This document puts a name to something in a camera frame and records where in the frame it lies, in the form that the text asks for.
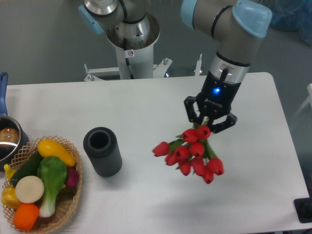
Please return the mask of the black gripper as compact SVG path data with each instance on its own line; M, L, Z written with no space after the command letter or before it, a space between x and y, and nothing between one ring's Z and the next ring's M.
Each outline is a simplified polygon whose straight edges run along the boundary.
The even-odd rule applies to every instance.
M201 92L195 97L188 96L184 100L188 120L191 123L202 123L204 117L215 120L227 115L226 119L218 124L207 123L212 133L217 134L233 127L237 117L230 113L232 101L240 87L240 83L226 81L228 70L223 70L217 78L211 72L206 76Z

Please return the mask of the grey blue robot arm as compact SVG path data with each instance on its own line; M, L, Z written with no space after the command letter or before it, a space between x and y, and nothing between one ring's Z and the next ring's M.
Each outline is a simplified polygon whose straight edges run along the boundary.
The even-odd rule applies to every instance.
M106 34L115 47L122 79L154 76L160 27L146 11L146 1L85 0L78 12L90 30ZM184 101L190 122L219 133L237 121L231 103L267 34L272 12L255 0L185 0L180 15L190 28L219 43L200 93Z

